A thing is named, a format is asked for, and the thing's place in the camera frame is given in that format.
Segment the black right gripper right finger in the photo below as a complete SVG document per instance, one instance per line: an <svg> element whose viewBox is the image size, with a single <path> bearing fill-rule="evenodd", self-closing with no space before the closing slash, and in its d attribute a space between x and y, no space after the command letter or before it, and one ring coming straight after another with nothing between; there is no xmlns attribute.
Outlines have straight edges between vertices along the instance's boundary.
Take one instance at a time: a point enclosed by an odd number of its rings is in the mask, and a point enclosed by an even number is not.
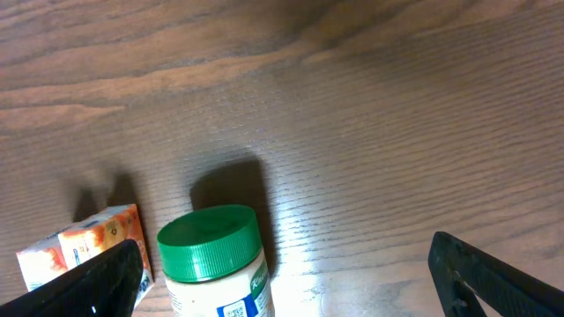
<svg viewBox="0 0 564 317"><path fill-rule="evenodd" d="M563 315L563 291L447 232L434 234L427 262L447 316L484 316L480 301L502 316Z"/></svg>

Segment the orange small box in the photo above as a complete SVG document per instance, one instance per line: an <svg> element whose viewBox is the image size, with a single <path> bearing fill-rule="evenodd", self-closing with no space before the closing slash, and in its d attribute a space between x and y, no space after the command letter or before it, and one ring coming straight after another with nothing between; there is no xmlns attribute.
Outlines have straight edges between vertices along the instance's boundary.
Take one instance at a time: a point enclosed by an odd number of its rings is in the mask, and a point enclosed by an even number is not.
<svg viewBox="0 0 564 317"><path fill-rule="evenodd" d="M143 260L143 274L134 306L154 286L145 236L136 204L107 207L57 234L68 269L101 254L123 240L135 240Z"/></svg>
<svg viewBox="0 0 564 317"><path fill-rule="evenodd" d="M68 271L63 251L55 232L16 253L19 267L29 292Z"/></svg>

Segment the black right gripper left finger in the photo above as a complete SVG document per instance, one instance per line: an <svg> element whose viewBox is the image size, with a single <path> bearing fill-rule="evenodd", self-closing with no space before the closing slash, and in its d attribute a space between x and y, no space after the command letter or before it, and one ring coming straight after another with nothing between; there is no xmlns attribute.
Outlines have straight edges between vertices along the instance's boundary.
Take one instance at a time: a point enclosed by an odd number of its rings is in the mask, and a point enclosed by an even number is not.
<svg viewBox="0 0 564 317"><path fill-rule="evenodd" d="M43 286L1 305L1 317L130 316L143 274L134 240L124 240Z"/></svg>

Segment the green lid jar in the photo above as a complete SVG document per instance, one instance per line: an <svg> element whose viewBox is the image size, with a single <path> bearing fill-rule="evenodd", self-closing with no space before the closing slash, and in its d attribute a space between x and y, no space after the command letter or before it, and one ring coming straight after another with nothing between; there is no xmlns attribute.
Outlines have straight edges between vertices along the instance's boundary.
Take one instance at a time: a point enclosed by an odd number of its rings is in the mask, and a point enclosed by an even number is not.
<svg viewBox="0 0 564 317"><path fill-rule="evenodd" d="M157 241L174 315L275 315L252 208L231 204L191 212L161 228Z"/></svg>

